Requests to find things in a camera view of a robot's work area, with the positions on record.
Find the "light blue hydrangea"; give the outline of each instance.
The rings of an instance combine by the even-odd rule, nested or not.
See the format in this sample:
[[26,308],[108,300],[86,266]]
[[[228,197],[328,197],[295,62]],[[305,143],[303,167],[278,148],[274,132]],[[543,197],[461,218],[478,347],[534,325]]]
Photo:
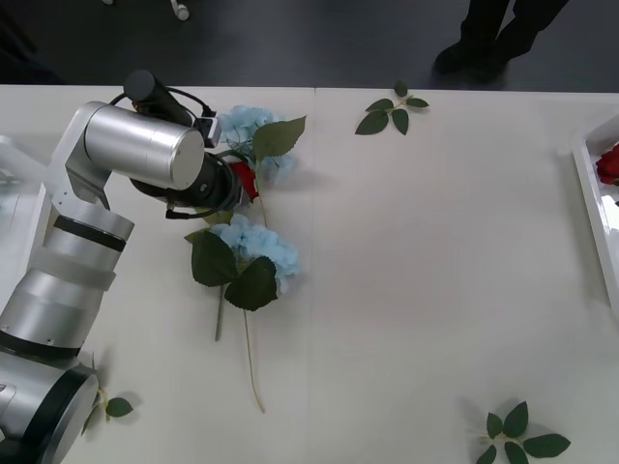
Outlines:
[[217,117],[223,140],[230,146],[250,141],[259,127],[276,123],[280,118],[264,108],[239,105]]
[[242,215],[234,215],[228,224],[217,224],[210,231],[219,236],[242,259],[251,260],[266,256],[276,267],[275,278],[280,292],[288,291],[287,277],[301,270],[297,248],[280,238],[277,232],[263,225],[250,225]]
[[[253,150],[251,145],[253,135],[261,126],[276,123],[281,118],[272,111],[264,108],[251,108],[248,106],[235,106],[229,113],[217,117],[221,126],[221,139],[231,149],[249,155]],[[294,168],[294,159],[286,154],[283,157],[268,157],[262,161],[260,170],[264,179],[277,184],[283,177]]]

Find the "loose leaf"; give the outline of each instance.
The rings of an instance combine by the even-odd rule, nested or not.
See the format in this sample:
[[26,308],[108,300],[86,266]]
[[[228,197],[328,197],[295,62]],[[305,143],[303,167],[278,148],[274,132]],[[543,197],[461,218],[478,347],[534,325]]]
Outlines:
[[382,99],[379,101],[375,101],[372,103],[366,111],[376,111],[377,109],[387,110],[392,109],[394,107],[394,103],[389,99]]
[[185,240],[187,240],[190,244],[192,244],[195,237],[197,237],[198,235],[204,232],[208,232],[208,230],[209,228],[207,227],[205,229],[200,229],[200,230],[196,230],[195,232],[191,232],[191,234],[185,236]]
[[492,464],[496,458],[496,446],[490,445],[484,454],[477,460],[477,464]]
[[355,133],[357,135],[372,135],[381,132],[387,127],[387,124],[389,124],[389,116],[385,111],[372,111],[363,119]]
[[557,433],[525,440],[524,450],[533,457],[556,457],[570,445],[570,440]]
[[211,232],[193,238],[192,272],[195,281],[207,287],[224,285],[239,274],[232,250]]
[[529,409],[527,408],[526,401],[523,401],[505,418],[503,433],[510,438],[518,438],[526,431],[528,424]]
[[396,82],[396,85],[394,85],[394,90],[396,91],[396,95],[398,97],[406,97],[406,94],[408,93],[408,86],[399,80]]
[[505,444],[505,453],[510,460],[510,464],[529,464],[529,460],[526,458],[522,448],[514,442],[507,442]]
[[133,411],[133,406],[125,398],[112,398],[107,402],[105,413],[113,418],[123,418]]
[[408,132],[408,113],[406,110],[397,109],[391,113],[391,117],[394,119],[394,124],[398,131],[400,131],[402,135],[406,135]]
[[427,108],[429,106],[427,101],[422,100],[422,99],[408,99],[406,101],[406,104],[413,108]]
[[81,428],[82,435],[84,434],[84,432],[86,432],[86,430],[88,429],[88,426],[90,425],[90,422],[97,415],[98,412],[99,412],[99,405],[97,404],[93,406],[93,409],[90,411],[90,414],[88,415],[88,418],[86,419],[86,422],[84,423],[84,426]]
[[292,150],[306,129],[306,118],[266,124],[253,135],[253,150],[258,162],[267,157],[281,157]]
[[278,298],[275,281],[275,264],[266,256],[260,256],[232,281],[225,290],[225,298],[233,305],[256,311]]
[[489,413],[486,419],[487,436],[492,440],[503,431],[503,422],[495,414]]

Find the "chair wheel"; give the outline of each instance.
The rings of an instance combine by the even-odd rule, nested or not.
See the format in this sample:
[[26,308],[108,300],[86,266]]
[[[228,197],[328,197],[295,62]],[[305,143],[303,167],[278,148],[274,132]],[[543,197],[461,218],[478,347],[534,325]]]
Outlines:
[[190,18],[190,10],[185,5],[179,5],[176,10],[176,17],[181,21],[187,21]]

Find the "red rose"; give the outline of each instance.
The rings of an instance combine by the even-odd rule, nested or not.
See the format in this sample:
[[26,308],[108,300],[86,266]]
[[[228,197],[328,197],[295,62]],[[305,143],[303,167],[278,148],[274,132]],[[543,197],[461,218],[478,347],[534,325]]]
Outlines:
[[243,189],[248,193],[251,201],[258,196],[258,190],[255,188],[255,173],[251,170],[246,162],[232,162],[230,167],[236,175],[241,179]]
[[608,153],[602,155],[602,159],[596,162],[600,182],[613,185],[615,179],[619,179],[619,145]]

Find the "robotic arm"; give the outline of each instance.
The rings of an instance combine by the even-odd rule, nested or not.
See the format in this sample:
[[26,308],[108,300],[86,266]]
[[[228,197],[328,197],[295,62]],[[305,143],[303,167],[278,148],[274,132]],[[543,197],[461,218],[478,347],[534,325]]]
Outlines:
[[111,172],[164,201],[168,218],[200,217],[175,207],[207,216],[240,201],[232,169],[204,151],[219,139],[215,114],[202,103],[193,118],[168,90],[135,72],[113,103],[128,97],[137,112],[87,103],[54,151],[44,184],[59,216],[0,314],[2,464],[60,463],[90,414],[99,385],[77,354],[133,230],[109,211]]

